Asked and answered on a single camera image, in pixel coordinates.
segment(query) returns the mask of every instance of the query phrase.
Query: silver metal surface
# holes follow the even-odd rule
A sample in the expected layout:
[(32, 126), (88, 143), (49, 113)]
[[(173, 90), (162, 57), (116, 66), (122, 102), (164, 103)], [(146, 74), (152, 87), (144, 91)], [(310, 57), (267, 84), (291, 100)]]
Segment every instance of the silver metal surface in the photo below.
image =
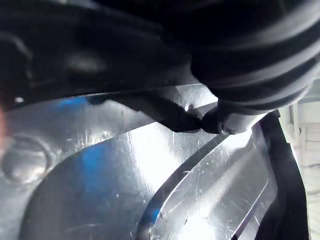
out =
[[(203, 85), (147, 96), (77, 97), (8, 113), (10, 139), (19, 141), (8, 152), (14, 160), (1, 161), (0, 239), (218, 240), (244, 226), (254, 239), (252, 219), (263, 218), (277, 191), (263, 137), (159, 123), (170, 117), (162, 105), (175, 110), (166, 101), (206, 113), (216, 98)], [(34, 159), (21, 160), (20, 136)]]
[(231, 112), (225, 116), (221, 122), (221, 131), (228, 134), (238, 134), (251, 129), (253, 125), (259, 122), (267, 113), (259, 115), (244, 115)]

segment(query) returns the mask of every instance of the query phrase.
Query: scratched metal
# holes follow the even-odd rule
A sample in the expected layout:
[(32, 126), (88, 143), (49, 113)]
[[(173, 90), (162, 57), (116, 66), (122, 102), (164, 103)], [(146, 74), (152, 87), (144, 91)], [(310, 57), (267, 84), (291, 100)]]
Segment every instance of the scratched metal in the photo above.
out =
[[(166, 88), (155, 93), (185, 110), (200, 107), (202, 114), (208, 110), (203, 105), (216, 101), (202, 85)], [(143, 108), (146, 102), (137, 97), (106, 98), (100, 104), (87, 100), (86, 97), (55, 100), (7, 114), (11, 140), (36, 141), (49, 164), (45, 174), (27, 184), (0, 175), (0, 239), (144, 237), (141, 220), (149, 215), (148, 206), (166, 187), (170, 176), (177, 183), (176, 189), (172, 191), (174, 194), (169, 192), (164, 204), (157, 206), (148, 223), (154, 227), (146, 239), (180, 238), (178, 231), (183, 226), (196, 225), (191, 216), (192, 204), (201, 201), (212, 207), (210, 216), (218, 221), (211, 222), (216, 239), (230, 237), (242, 220), (252, 219), (250, 214), (246, 216), (250, 207), (259, 220), (263, 218), (276, 187), (262, 136), (260, 141), (252, 140), (251, 133), (246, 132), (224, 140), (223, 136), (203, 131), (174, 132), (146, 115), (150, 114)], [(124, 105), (128, 101), (142, 108), (131, 109)], [(151, 115), (157, 120), (166, 117), (158, 112)], [(202, 156), (203, 148), (207, 152)], [(175, 175), (190, 160), (189, 165), (194, 164), (194, 168), (183, 172), (186, 177)], [(183, 193), (180, 190), (183, 186), (187, 195), (180, 197), (185, 202), (175, 197)], [(217, 198), (211, 192), (218, 193)], [(257, 197), (267, 193), (267, 199)], [(211, 197), (215, 200), (208, 204)], [(161, 220), (175, 222), (173, 214), (180, 208), (190, 208), (176, 216), (177, 224), (183, 218), (182, 229), (177, 227), (176, 233), (165, 229), (158, 232)], [(255, 227), (251, 221), (246, 226), (243, 234), (248, 232), (247, 228)], [(254, 239), (255, 233), (251, 233), (250, 239)]]
[(264, 157), (249, 138), (250, 132), (229, 137), (207, 154), (164, 205), (153, 207), (157, 217), (139, 228), (138, 239), (229, 240), (256, 218), (256, 205), (272, 183)]
[[(217, 101), (201, 84), (167, 87), (151, 93), (183, 109), (190, 105), (198, 108)], [(37, 143), (45, 152), (48, 165), (40, 179), (26, 185), (11, 182), (5, 171), (0, 171), (0, 239), (17, 239), (20, 222), (32, 192), (57, 164), (86, 147), (155, 121), (143, 112), (149, 104), (147, 100), (129, 95), (116, 100), (106, 97), (100, 104), (91, 104), (87, 97), (81, 96), (29, 105), (6, 114), (8, 147), (13, 148), (10, 152), (15, 152), (14, 144), (11, 143), (19, 139), (30, 139), (30, 142)], [(119, 102), (131, 102), (140, 108), (133, 110)], [(157, 120), (167, 117), (162, 112), (158, 113), (155, 107), (151, 110)]]
[[(140, 220), (154, 194), (216, 137), (202, 131), (173, 133), (155, 122), (85, 149), (58, 165), (37, 188), (20, 239), (141, 236)], [(162, 210), (153, 213), (155, 227), (142, 239), (194, 239), (199, 234), (230, 239), (247, 218), (272, 181), (265, 158), (250, 132), (212, 147), (159, 206)]]

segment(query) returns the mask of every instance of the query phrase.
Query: black plastic part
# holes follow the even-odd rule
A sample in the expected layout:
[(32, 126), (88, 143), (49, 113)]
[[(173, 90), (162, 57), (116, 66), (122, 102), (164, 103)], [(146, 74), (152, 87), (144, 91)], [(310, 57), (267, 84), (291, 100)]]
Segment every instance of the black plastic part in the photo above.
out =
[(202, 118), (202, 128), (208, 133), (238, 134), (243, 133), (262, 119), (266, 113), (255, 114), (246, 111), (246, 114), (234, 109), (232, 105), (218, 102), (216, 108), (207, 112)]
[(9, 0), (0, 2), (0, 23), (5, 110), (70, 96), (199, 83), (190, 73), (191, 55), (161, 41), (160, 25), (125, 12)]
[[(217, 109), (218, 126), (212, 126), (211, 129), (220, 128), (223, 131), (225, 128), (225, 132), (231, 134), (244, 132), (256, 121), (252, 115), (257, 115), (256, 119), (259, 120), (258, 115), (302, 98), (310, 90), (320, 70), (319, 1), (295, 1), (289, 8), (286, 8), (289, 2), (284, 1), (282, 4), (286, 6), (284, 9), (288, 15), (283, 16), (277, 16), (276, 9), (279, 6), (270, 4), (261, 9), (263, 4), (265, 2), (257, 3), (253, 7), (262, 12), (271, 9), (274, 11), (271, 11), (270, 15), (262, 14), (263, 18), (266, 17), (265, 26), (261, 22), (252, 21), (253, 25), (261, 27), (260, 30), (255, 29), (253, 25), (246, 25), (245, 29), (239, 29), (240, 32), (223, 35), (220, 44), (213, 39), (214, 36), (210, 38), (210, 34), (205, 35), (211, 28), (210, 20), (216, 17), (210, 17), (209, 12), (205, 12), (203, 17), (198, 16), (198, 19), (206, 19), (202, 22), (203, 27), (197, 30), (191, 28), (191, 33), (189, 32), (191, 35), (192, 31), (199, 32), (192, 35), (196, 36), (196, 40), (184, 35), (184, 38), (191, 42), (192, 74), (209, 87), (219, 98), (219, 102), (226, 103)], [(246, 13), (248, 6), (240, 5), (244, 6), (245, 10), (240, 8), (239, 14), (244, 14), (242, 10)], [(228, 4), (222, 3), (221, 6), (223, 13)], [(252, 18), (247, 15), (245, 19), (258, 20), (259, 16), (255, 13)], [(233, 21), (233, 27), (237, 26), (235, 19)], [(298, 25), (289, 24), (293, 22), (297, 22)], [(279, 30), (284, 28), (285, 33), (280, 33)], [(237, 34), (243, 34), (243, 37), (238, 38)], [(215, 122), (212, 114), (204, 119), (209, 118)], [(230, 126), (224, 127), (227, 122), (231, 123)]]
[(261, 222), (256, 240), (308, 240), (305, 187), (279, 117), (279, 111), (274, 111), (260, 121), (278, 191)]
[(198, 47), (218, 50), (276, 44), (304, 32), (319, 20), (320, 3), (315, 0), (170, 2), (171, 8), (183, 8), (171, 10), (175, 18), (167, 20), (176, 37)]

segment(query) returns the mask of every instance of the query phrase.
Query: metal bolt head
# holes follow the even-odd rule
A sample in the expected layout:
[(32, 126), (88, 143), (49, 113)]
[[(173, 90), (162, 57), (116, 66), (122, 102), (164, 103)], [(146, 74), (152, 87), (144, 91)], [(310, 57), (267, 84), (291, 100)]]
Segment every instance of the metal bolt head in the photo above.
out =
[(14, 136), (0, 161), (4, 176), (11, 182), (28, 184), (41, 178), (48, 169), (46, 149), (29, 136)]

